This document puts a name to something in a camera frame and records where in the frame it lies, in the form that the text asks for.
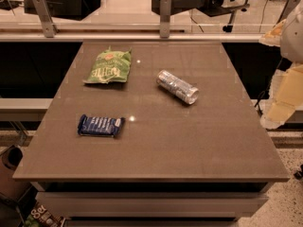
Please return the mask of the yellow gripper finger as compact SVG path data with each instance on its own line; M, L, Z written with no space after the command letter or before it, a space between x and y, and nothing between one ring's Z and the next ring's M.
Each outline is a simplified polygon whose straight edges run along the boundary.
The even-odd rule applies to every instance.
M280 47L280 40L285 26L286 20L278 22L271 30L267 31L259 38L261 44L267 46Z
M263 128L273 130L284 125L303 104L303 64L293 63L286 71L277 69L269 95L260 123Z

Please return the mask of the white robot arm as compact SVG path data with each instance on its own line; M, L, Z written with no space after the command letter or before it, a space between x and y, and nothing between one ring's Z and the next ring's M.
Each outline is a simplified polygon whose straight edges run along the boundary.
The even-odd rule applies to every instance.
M281 57L291 62L285 72L281 69L274 72L270 98L265 102L260 118L263 128L273 130L284 125L303 105L303 1L258 41L279 47Z

